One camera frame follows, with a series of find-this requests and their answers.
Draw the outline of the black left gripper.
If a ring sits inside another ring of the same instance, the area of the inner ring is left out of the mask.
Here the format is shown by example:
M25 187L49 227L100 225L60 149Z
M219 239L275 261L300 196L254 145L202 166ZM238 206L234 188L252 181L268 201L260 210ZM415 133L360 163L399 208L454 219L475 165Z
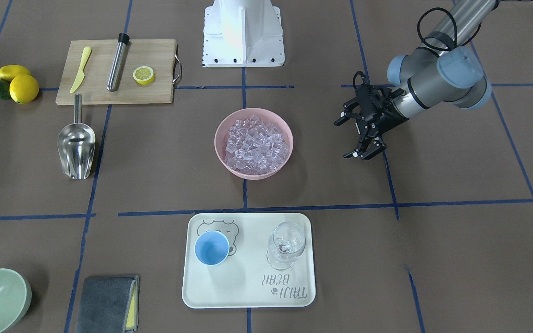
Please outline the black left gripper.
M355 149L344 154L344 158L371 160L386 150L382 138L372 138L364 133L368 129L377 129L377 133L382 135L408 121L408 118L401 115L393 104L394 97L397 97L397 93L381 85L361 84L358 87L360 136Z

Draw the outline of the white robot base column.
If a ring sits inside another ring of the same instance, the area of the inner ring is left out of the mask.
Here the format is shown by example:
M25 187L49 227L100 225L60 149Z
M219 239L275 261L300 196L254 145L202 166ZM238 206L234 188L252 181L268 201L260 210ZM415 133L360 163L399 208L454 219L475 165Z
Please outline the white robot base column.
M270 0L216 0L204 19L203 67L284 65L281 11Z

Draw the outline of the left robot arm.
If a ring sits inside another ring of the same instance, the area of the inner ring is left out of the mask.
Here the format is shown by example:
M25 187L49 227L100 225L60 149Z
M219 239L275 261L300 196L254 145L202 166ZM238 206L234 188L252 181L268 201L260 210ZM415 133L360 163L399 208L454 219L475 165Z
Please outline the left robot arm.
M359 135L345 158L370 160L386 149L382 135L431 107L449 103L464 110L482 107L492 86L483 66L468 47L497 0L461 0L452 9L438 8L446 17L410 55L397 55L387 68L390 87L373 85L364 72L353 81L355 97L343 104L335 126L355 120Z

